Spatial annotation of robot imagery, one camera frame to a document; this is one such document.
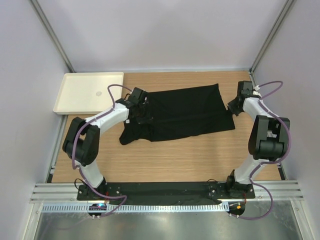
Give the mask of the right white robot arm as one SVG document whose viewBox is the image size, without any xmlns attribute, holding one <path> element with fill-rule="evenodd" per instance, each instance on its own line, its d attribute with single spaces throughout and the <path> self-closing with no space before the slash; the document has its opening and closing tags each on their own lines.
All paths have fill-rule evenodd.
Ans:
<svg viewBox="0 0 320 240">
<path fill-rule="evenodd" d="M 290 120 L 273 113 L 263 102 L 250 81 L 240 81 L 236 97 L 227 104 L 238 116 L 247 113 L 253 120 L 248 140 L 248 157 L 227 177 L 225 192 L 231 198 L 241 198 L 253 191 L 253 180 L 266 166 L 282 160 L 290 146 Z"/>
</svg>

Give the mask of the black tank top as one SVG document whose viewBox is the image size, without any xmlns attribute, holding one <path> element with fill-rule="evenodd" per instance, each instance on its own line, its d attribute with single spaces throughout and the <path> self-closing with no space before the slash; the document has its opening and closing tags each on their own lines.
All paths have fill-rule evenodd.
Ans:
<svg viewBox="0 0 320 240">
<path fill-rule="evenodd" d="M 149 92 L 150 142 L 171 141 L 235 129 L 218 84 Z"/>
</svg>

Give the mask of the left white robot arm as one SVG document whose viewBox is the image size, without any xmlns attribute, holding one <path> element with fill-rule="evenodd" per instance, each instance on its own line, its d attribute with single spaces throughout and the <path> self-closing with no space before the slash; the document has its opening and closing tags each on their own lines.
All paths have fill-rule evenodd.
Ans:
<svg viewBox="0 0 320 240">
<path fill-rule="evenodd" d="M 71 121 L 62 150 L 71 159 L 72 168 L 79 170 L 93 199 L 101 200 L 106 194 L 106 180 L 97 164 L 101 136 L 123 122 L 125 129 L 120 140 L 123 145 L 138 139 L 150 139 L 153 118 L 147 111 L 149 96 L 149 92 L 135 87 L 127 97 L 113 99 L 111 107 L 106 110 Z"/>
</svg>

